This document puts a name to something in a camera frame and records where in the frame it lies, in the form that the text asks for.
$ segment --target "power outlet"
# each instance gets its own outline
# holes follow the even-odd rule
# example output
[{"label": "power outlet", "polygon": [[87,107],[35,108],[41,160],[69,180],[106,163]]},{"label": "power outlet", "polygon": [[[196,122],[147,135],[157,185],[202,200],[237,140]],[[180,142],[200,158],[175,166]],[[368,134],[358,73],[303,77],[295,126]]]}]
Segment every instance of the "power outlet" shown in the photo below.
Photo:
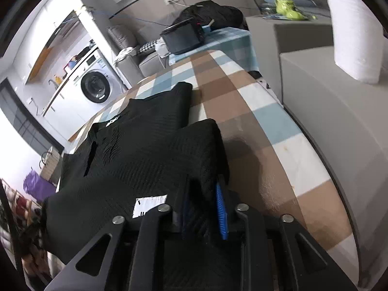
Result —
[{"label": "power outlet", "polygon": [[164,3],[165,3],[166,5],[172,4],[172,2],[171,2],[170,0],[164,0]]}]

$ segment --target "black cloth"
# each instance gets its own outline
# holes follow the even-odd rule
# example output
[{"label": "black cloth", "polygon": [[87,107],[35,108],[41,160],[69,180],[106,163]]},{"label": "black cloth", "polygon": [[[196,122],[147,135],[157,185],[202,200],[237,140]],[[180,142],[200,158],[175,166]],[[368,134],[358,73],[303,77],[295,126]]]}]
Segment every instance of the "black cloth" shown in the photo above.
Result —
[{"label": "black cloth", "polygon": [[185,233],[219,237],[215,185],[228,165],[212,119],[187,125],[191,84],[144,100],[130,100],[119,118],[93,124],[74,155],[66,155],[60,191],[43,206],[43,239],[68,263],[116,215],[132,221],[135,199],[189,187]]},{"label": "black cloth", "polygon": [[207,0],[185,8],[172,25],[191,17],[194,17],[201,26],[208,25],[214,19],[214,23],[211,25],[212,30],[225,27],[239,28],[243,23],[243,14],[239,9],[233,6],[221,6],[212,0]]},{"label": "black cloth", "polygon": [[241,290],[241,242],[215,245],[187,240],[164,243],[163,291]]}]

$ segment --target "kitchen counter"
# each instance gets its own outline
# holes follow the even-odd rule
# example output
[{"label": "kitchen counter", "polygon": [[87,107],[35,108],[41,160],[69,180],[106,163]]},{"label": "kitchen counter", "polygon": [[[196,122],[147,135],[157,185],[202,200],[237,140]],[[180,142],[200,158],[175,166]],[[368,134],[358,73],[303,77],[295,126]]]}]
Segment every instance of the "kitchen counter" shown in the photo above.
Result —
[{"label": "kitchen counter", "polygon": [[87,54],[85,56],[83,56],[83,58],[77,62],[77,64],[74,66],[74,68],[71,70],[71,73],[69,75],[66,76],[66,78],[62,81],[62,83],[59,85],[59,87],[56,89],[56,91],[54,92],[53,96],[51,96],[50,100],[48,101],[47,105],[43,108],[42,110],[42,116],[44,117],[47,110],[50,108],[51,104],[53,103],[53,101],[56,99],[56,97],[59,95],[59,92],[61,91],[61,89],[63,89],[63,87],[65,86],[65,84],[67,83],[67,81],[69,80],[69,78],[71,77],[71,75],[74,73],[74,71],[80,66],[80,64],[82,62],[84,62],[86,60],[86,58],[93,52],[95,51],[96,49],[98,49],[98,46],[94,46],[91,50],[89,50],[87,52]]}]

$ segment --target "black and white patterned pillow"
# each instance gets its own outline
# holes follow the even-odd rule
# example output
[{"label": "black and white patterned pillow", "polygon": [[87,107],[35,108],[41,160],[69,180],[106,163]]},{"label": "black and white patterned pillow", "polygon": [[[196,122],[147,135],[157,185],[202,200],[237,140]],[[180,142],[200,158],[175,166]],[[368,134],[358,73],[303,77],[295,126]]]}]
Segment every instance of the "black and white patterned pillow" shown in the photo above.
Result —
[{"label": "black and white patterned pillow", "polygon": [[152,40],[150,42],[147,42],[143,46],[140,47],[138,54],[139,55],[149,55],[150,53],[153,53],[155,51],[155,45],[157,44],[158,40]]}]

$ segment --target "washing machine control panel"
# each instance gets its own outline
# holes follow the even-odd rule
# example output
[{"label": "washing machine control panel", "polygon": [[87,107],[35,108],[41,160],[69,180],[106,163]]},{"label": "washing machine control panel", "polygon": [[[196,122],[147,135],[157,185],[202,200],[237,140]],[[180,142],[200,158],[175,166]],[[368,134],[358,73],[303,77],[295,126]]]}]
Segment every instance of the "washing machine control panel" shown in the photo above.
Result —
[{"label": "washing machine control panel", "polygon": [[72,81],[74,85],[79,84],[79,80],[82,75],[85,74],[85,72],[90,68],[92,65],[97,65],[96,67],[102,69],[105,67],[104,60],[102,59],[102,56],[99,52],[99,50],[95,50],[92,54],[89,55],[79,66],[78,68],[73,72],[73,74],[70,76],[69,81]]}]

